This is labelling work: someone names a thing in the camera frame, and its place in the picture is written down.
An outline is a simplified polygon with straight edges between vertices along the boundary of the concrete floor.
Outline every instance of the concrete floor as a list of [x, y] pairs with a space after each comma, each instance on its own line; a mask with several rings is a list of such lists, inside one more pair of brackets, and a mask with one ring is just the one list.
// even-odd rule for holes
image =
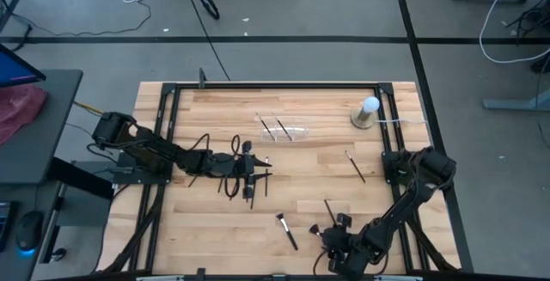
[[[116, 36], [203, 36], [189, 0], [145, 2], [152, 8], [152, 18], [138, 31]], [[406, 36], [397, 0], [216, 2], [222, 13], [220, 21], [213, 21], [198, 5], [210, 35]], [[499, 5], [486, 35], [511, 37], [502, 21], [514, 20], [535, 2]], [[452, 0], [407, 3], [416, 35], [429, 38], [477, 37], [490, 6]], [[21, 0], [15, 12], [56, 33], [135, 27], [146, 15], [146, 9], [120, 0]], [[24, 27], [10, 19], [0, 36], [21, 36], [23, 31]], [[51, 35], [35, 29], [32, 36]], [[408, 44], [214, 46], [233, 80], [417, 81]], [[527, 57], [544, 50], [544, 46], [488, 46], [491, 55], [499, 58]], [[486, 97], [532, 97], [537, 75], [530, 72], [529, 64], [493, 64], [476, 45], [420, 45], [420, 53], [445, 147], [458, 162], [455, 187], [474, 270], [549, 277], [550, 151], [542, 142], [537, 122], [550, 139], [550, 119], [544, 113], [487, 112], [481, 107]], [[208, 44], [39, 44], [26, 45], [18, 54], [39, 69], [83, 70], [76, 98], [107, 111], [131, 113], [142, 81], [196, 80], [199, 67], [205, 69], [209, 80], [224, 80]], [[542, 87], [550, 88], [546, 80], [544, 76]], [[69, 121], [92, 131], [96, 118], [74, 108]], [[96, 160], [84, 149], [89, 142], [83, 132], [67, 127], [57, 156]], [[99, 241], [102, 228], [88, 224], [68, 230], [58, 243], [70, 250], [77, 233], [94, 232], [90, 237]], [[99, 249], [81, 251], [58, 265], [37, 268], [34, 277], [90, 272]]]

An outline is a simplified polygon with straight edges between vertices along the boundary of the computer screen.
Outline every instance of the computer screen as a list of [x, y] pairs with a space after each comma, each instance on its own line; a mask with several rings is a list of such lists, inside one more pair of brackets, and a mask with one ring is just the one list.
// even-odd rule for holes
[[45, 80], [46, 76], [0, 45], [0, 87]]

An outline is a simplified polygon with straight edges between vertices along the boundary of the cylindrical base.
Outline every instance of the cylindrical base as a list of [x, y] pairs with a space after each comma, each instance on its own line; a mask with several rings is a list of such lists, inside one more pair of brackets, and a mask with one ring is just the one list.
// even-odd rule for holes
[[375, 115], [372, 113], [365, 113], [362, 108], [353, 109], [351, 111], [351, 123], [358, 129], [366, 130], [373, 126], [375, 122]]

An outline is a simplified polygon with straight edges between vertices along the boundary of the wooden tabletop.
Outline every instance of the wooden tabletop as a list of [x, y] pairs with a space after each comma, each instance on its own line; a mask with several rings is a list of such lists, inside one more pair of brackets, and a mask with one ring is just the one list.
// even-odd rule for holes
[[[141, 83], [133, 113], [140, 125], [154, 127], [161, 86], [161, 82]], [[394, 90], [400, 117], [422, 120], [415, 83], [394, 82]], [[189, 148], [208, 132], [211, 149], [230, 153], [230, 140], [239, 134], [242, 141], [253, 141], [259, 159], [269, 156], [273, 176], [267, 197], [265, 182], [258, 182], [254, 209], [250, 210], [250, 203], [240, 193], [231, 201], [223, 191], [218, 193], [219, 180], [201, 177], [188, 187], [192, 177], [174, 168], [162, 207], [154, 273], [194, 274], [204, 267], [207, 274], [311, 274], [321, 242], [308, 228], [314, 223], [321, 229], [331, 224], [323, 199], [328, 200], [334, 213], [345, 212], [353, 217], [354, 233], [393, 203], [390, 187], [383, 179], [380, 126], [362, 131], [350, 122], [351, 110], [360, 107], [360, 102], [371, 94], [372, 89], [183, 90], [175, 143]], [[256, 113], [267, 120], [275, 113], [284, 124], [309, 128], [309, 136], [294, 143], [262, 141], [261, 127], [254, 120]], [[163, 135], [167, 124], [165, 121]], [[394, 138], [391, 125], [389, 131]], [[403, 123], [402, 131], [409, 150], [430, 145], [425, 124]], [[397, 150], [395, 141], [392, 145]], [[366, 184], [345, 150], [353, 155]], [[141, 190], [141, 186], [130, 186], [113, 202], [100, 269], [114, 260], [133, 233]], [[292, 248], [275, 217], [279, 211], [296, 238], [298, 251]], [[425, 233], [435, 246], [451, 264], [460, 266], [443, 195], [437, 192], [419, 213]], [[409, 239], [413, 262], [419, 268], [412, 233]], [[389, 256], [386, 273], [403, 273], [397, 235]], [[140, 261], [143, 266], [144, 255]], [[366, 272], [380, 268], [368, 266]], [[326, 258], [319, 263], [317, 273], [328, 273]]]

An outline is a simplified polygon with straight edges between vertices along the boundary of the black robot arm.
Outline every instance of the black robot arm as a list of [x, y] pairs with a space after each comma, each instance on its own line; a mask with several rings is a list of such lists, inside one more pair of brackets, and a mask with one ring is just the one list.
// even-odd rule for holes
[[[130, 133], [132, 127], [136, 129], [135, 135]], [[213, 153], [208, 149], [208, 144], [204, 150], [194, 149], [194, 146], [184, 150], [179, 145], [156, 135], [152, 130], [138, 125], [132, 116], [123, 113], [102, 114], [92, 138], [95, 145], [102, 150], [123, 150], [136, 159], [138, 166], [152, 174], [161, 173], [167, 162], [175, 163], [189, 175], [204, 175], [211, 178], [248, 178], [254, 173], [254, 166], [271, 166], [249, 154], [252, 149], [252, 143], [249, 141], [242, 145], [241, 153], [238, 153], [238, 136], [232, 141], [233, 155]], [[267, 175], [269, 174], [255, 175], [255, 179]]]
[[[413, 212], [430, 200], [436, 190], [450, 186], [456, 167], [455, 161], [436, 152], [432, 147], [416, 153], [401, 151], [398, 165], [409, 167], [414, 172], [414, 178], [400, 199], [382, 217], [366, 224], [358, 234], [346, 232], [346, 228], [351, 226], [351, 218], [343, 214], [339, 214], [338, 219], [346, 220], [345, 222], [334, 224], [332, 228], [325, 229], [322, 234], [312, 230], [323, 240], [324, 248], [330, 258], [328, 267], [330, 272], [338, 273], [350, 280], [359, 280], [368, 264], [380, 263], [388, 254], [394, 232], [403, 223], [411, 223]], [[422, 238], [429, 242], [425, 235]], [[433, 259], [437, 258], [434, 260], [438, 261], [438, 267], [454, 269], [444, 260], [442, 263], [441, 254], [437, 253], [430, 242], [428, 245], [430, 256]]]

